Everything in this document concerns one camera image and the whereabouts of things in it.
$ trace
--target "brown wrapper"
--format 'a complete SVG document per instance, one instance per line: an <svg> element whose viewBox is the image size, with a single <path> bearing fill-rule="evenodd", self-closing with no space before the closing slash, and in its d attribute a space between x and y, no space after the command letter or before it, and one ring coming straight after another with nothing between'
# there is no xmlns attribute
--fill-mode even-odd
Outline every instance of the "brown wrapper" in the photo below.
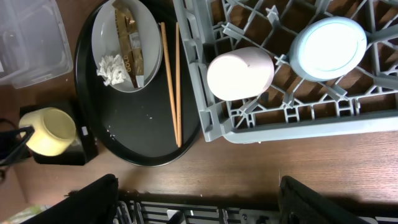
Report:
<svg viewBox="0 0 398 224"><path fill-rule="evenodd" d="M120 1L113 3L119 44L124 59L124 65L135 88L144 86L144 60L137 23L130 10Z"/></svg>

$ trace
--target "crumpled paper tissue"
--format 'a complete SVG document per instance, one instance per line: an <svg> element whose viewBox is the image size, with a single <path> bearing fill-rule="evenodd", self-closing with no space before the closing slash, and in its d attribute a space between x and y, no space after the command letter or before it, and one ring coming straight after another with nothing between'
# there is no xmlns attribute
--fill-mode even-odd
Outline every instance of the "crumpled paper tissue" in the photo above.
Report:
<svg viewBox="0 0 398 224"><path fill-rule="evenodd" d="M119 54L115 57L112 55L103 57L99 66L100 68L97 70L97 75L105 77L105 86L122 83L129 78L129 74L124 67L123 58Z"/></svg>

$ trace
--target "chopsticks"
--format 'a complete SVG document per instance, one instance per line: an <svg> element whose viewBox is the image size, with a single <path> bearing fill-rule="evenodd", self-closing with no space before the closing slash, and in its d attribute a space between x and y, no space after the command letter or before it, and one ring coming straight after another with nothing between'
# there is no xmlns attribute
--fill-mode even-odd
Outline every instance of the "chopsticks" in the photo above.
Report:
<svg viewBox="0 0 398 224"><path fill-rule="evenodd" d="M167 37L166 37L166 26L164 22L160 23L160 29L162 31L162 41L163 41L163 53L164 60L166 63L166 73L167 73L167 85L169 86L169 97L170 97L170 106L172 109L173 116L173 126L174 126L174 135L175 142L178 147L182 145L182 130L181 130L181 85L180 85L180 41L179 41L179 33L178 33L178 23L175 25L176 31L176 53L175 53L175 76L176 76L176 91L177 91L177 116L175 112L175 103L174 103L174 91L173 91L173 83L172 83L172 72L170 69L170 59L169 59L169 50L167 47Z"/></svg>

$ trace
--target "yellow mug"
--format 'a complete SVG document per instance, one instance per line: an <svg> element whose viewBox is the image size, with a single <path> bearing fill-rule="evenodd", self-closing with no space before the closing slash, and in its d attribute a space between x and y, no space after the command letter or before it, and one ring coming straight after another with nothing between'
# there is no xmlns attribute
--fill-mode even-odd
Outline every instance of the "yellow mug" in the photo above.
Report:
<svg viewBox="0 0 398 224"><path fill-rule="evenodd" d="M44 108L25 114L19 127L33 126L34 134L26 145L44 156L63 153L76 138L76 126L72 118L57 108Z"/></svg>

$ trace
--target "wooden table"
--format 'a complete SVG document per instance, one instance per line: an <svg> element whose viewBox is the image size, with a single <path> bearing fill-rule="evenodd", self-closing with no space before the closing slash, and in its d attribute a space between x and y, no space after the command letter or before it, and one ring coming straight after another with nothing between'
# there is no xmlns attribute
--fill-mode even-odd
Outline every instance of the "wooden table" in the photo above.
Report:
<svg viewBox="0 0 398 224"><path fill-rule="evenodd" d="M72 55L88 14L102 0L57 0ZM75 95L73 74L18 91L9 108ZM17 114L7 112L17 119ZM28 202L55 204L102 175L112 173L126 190L154 194L236 197L276 202L279 178L291 175L332 198L366 203L398 202L398 132L232 144L203 136L179 160L162 167L137 167L99 145L87 165L46 166L29 159L15 166Z"/></svg>

